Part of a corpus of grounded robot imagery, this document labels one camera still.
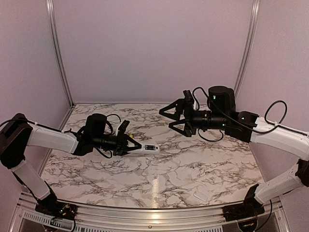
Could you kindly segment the white remote control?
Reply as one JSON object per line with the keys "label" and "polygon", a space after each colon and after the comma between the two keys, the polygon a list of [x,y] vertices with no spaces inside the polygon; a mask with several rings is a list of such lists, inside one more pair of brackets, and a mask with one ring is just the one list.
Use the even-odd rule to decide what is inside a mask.
{"label": "white remote control", "polygon": [[132,154],[143,154],[143,155],[155,155],[159,154],[160,147],[155,144],[147,144],[147,143],[141,143],[141,148],[130,151],[129,153]]}

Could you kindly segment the white battery compartment cover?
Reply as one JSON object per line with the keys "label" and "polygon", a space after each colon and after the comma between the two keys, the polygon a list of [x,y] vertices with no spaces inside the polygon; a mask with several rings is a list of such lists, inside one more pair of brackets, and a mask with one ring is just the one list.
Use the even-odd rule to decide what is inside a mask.
{"label": "white battery compartment cover", "polygon": [[201,193],[199,191],[195,191],[193,193],[193,196],[195,196],[196,198],[198,198],[199,200],[201,200],[203,202],[206,202],[207,199],[208,199],[208,197],[205,194],[203,194],[203,193]]}

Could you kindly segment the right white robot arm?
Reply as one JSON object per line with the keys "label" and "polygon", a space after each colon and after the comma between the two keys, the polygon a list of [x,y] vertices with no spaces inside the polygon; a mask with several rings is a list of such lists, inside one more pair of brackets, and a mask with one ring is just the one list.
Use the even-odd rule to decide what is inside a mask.
{"label": "right white robot arm", "polygon": [[286,172],[263,184],[252,186],[239,206],[239,212],[250,216],[269,200],[296,188],[309,185],[309,134],[271,122],[248,111],[237,112],[233,89],[210,87],[205,92],[208,110],[201,111],[193,92],[185,90],[184,98],[160,109],[162,116],[172,119],[169,128],[191,137],[200,130],[221,130],[246,143],[264,144],[289,152],[299,158]]}

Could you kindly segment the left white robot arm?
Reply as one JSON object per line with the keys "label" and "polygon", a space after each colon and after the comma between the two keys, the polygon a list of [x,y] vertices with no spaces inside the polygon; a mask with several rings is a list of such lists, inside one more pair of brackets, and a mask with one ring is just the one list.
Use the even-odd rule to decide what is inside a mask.
{"label": "left white robot arm", "polygon": [[76,156],[84,156],[94,149],[109,151],[113,156],[145,151],[144,144],[125,133],[128,124],[129,121],[125,120],[119,125],[117,132],[106,134],[105,127],[110,125],[107,117],[92,114],[78,132],[64,132],[29,121],[23,114],[16,114],[3,123],[4,128],[0,132],[0,162],[15,174],[37,201],[42,202],[44,210],[51,215],[57,215],[61,211],[61,204],[26,161],[26,147],[45,147]]}

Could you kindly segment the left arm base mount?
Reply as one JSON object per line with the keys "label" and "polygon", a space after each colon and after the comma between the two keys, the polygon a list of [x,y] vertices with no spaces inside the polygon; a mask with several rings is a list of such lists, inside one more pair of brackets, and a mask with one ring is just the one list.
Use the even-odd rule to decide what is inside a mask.
{"label": "left arm base mount", "polygon": [[77,205],[58,201],[55,194],[50,193],[43,200],[38,200],[35,211],[54,218],[75,219]]}

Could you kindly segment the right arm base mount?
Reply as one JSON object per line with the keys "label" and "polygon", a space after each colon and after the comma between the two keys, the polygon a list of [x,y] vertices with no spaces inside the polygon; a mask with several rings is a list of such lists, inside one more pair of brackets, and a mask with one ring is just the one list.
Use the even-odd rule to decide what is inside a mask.
{"label": "right arm base mount", "polygon": [[263,214],[265,209],[255,198],[254,189],[250,189],[243,202],[223,207],[223,215],[226,221],[250,218]]}

